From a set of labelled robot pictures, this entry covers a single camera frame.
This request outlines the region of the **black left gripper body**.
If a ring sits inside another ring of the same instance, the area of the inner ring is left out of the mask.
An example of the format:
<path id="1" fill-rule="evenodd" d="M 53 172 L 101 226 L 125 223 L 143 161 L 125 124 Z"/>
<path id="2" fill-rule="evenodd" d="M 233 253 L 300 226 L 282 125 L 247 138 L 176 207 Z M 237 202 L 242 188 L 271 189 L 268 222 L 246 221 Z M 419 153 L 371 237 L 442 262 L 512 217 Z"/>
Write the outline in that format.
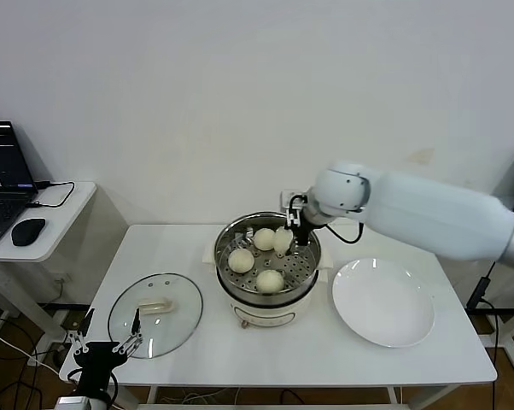
<path id="1" fill-rule="evenodd" d="M 76 395 L 106 395 L 109 379 L 116 367 L 127 362 L 118 342 L 89 342 L 87 350 L 78 349 L 73 358 L 81 369 Z"/>

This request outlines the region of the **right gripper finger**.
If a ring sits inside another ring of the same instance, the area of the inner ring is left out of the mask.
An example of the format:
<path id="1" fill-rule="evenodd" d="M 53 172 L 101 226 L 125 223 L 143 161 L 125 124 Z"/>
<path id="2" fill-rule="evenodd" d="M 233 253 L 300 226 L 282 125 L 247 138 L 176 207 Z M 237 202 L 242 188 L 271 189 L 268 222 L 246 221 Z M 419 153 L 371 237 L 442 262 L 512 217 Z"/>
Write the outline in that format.
<path id="1" fill-rule="evenodd" d="M 289 245 L 286 255 L 292 254 L 292 247 L 296 243 L 296 234 L 300 228 L 300 211 L 298 209 L 289 208 L 286 211 L 286 223 L 284 229 L 289 232 Z"/>

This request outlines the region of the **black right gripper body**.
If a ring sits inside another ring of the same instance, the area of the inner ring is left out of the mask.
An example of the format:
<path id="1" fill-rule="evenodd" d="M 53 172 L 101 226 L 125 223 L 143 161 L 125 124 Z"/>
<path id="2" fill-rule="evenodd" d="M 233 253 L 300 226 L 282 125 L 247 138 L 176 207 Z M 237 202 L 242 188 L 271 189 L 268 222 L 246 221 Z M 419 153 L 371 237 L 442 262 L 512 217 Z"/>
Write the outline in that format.
<path id="1" fill-rule="evenodd" d="M 307 246 L 309 237 L 313 231 L 313 224 L 307 220 L 303 213 L 300 213 L 299 220 L 294 224 L 294 238 L 298 246 Z"/>

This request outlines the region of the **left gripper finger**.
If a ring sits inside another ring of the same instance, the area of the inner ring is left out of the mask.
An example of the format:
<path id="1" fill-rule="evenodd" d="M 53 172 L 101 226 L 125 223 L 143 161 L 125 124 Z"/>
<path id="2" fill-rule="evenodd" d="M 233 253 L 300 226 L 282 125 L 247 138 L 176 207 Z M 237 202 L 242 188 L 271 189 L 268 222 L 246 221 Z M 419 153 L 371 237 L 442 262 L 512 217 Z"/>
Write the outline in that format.
<path id="1" fill-rule="evenodd" d="M 141 333 L 140 309 L 137 308 L 131 324 L 129 336 L 122 343 L 119 343 L 113 351 L 119 354 L 134 354 L 142 342 L 143 335 Z"/>
<path id="2" fill-rule="evenodd" d="M 93 313 L 94 309 L 91 308 L 80 321 L 79 328 L 76 331 L 67 332 L 67 339 L 75 348 L 75 354 L 87 353 L 89 351 L 85 337 L 90 329 Z"/>

